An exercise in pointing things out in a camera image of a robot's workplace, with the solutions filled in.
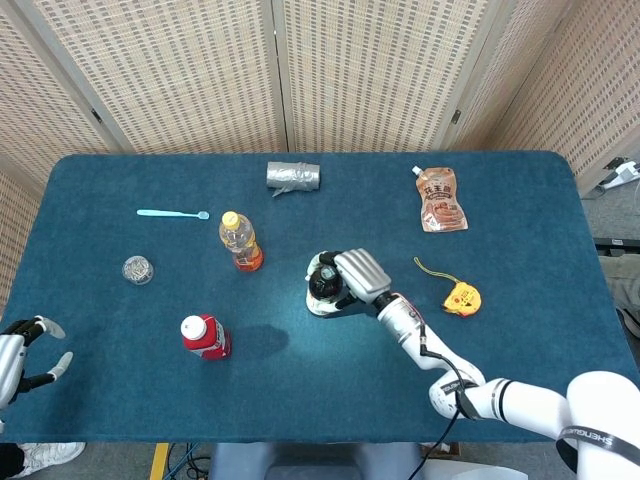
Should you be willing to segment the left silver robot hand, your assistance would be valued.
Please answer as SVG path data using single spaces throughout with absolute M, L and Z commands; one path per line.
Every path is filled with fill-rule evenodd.
M 18 320 L 1 332 L 1 409 L 6 409 L 24 393 L 56 382 L 69 368 L 74 354 L 65 352 L 57 364 L 47 372 L 35 376 L 25 375 L 24 364 L 29 347 L 41 335 L 49 334 L 64 339 L 66 333 L 55 321 L 37 315 Z

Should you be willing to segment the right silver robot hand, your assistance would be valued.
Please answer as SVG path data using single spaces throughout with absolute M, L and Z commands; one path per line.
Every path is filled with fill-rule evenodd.
M 316 316 L 330 316 L 356 303 L 383 308 L 394 299 L 390 277 L 364 248 L 316 254 L 305 280 L 306 306 Z

